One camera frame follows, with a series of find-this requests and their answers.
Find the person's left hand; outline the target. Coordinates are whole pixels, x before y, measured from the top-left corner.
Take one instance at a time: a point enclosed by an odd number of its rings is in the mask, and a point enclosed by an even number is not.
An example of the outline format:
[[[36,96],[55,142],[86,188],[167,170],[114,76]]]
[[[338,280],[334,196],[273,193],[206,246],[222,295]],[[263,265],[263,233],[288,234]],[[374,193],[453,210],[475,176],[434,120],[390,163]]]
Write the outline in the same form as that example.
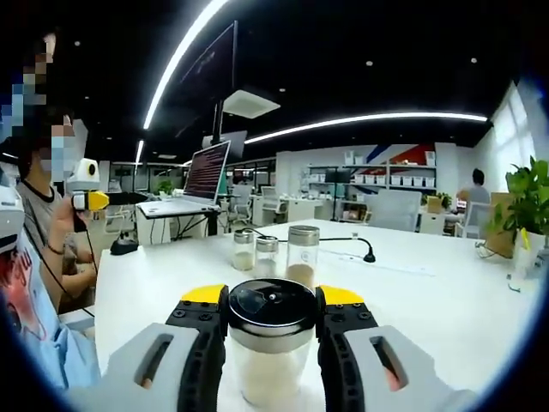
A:
[[[87,230],[85,213],[74,209],[71,197],[64,197],[53,210],[49,229],[50,245],[61,245],[70,233],[81,233]]]

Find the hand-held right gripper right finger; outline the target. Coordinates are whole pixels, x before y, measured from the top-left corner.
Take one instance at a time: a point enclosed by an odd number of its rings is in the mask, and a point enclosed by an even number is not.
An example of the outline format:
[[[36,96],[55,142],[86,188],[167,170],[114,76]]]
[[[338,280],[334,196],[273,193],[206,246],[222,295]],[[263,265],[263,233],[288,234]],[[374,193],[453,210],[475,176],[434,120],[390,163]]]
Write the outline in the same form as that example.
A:
[[[356,293],[316,289],[318,365],[328,411],[469,411],[476,395],[436,374],[433,358],[395,327],[377,324]]]

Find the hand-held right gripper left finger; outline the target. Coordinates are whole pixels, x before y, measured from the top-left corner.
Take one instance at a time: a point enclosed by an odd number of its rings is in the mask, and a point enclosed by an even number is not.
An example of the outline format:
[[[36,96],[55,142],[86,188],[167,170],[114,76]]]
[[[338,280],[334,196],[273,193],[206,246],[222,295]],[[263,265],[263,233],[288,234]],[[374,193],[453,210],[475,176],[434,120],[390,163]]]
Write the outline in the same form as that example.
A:
[[[195,288],[163,324],[112,353],[98,384],[68,392],[75,411],[215,411],[226,361],[228,287]]]

